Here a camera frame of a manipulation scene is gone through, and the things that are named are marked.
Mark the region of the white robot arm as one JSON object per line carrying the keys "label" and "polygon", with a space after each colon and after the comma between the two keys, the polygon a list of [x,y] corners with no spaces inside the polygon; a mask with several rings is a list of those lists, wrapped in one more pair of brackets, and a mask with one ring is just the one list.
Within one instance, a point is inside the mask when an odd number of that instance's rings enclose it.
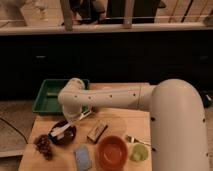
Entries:
{"label": "white robot arm", "polygon": [[72,78],[58,101],[67,120],[84,106],[147,111],[152,171],[210,171],[204,105],[196,88],[184,80],[88,90],[83,81]]}

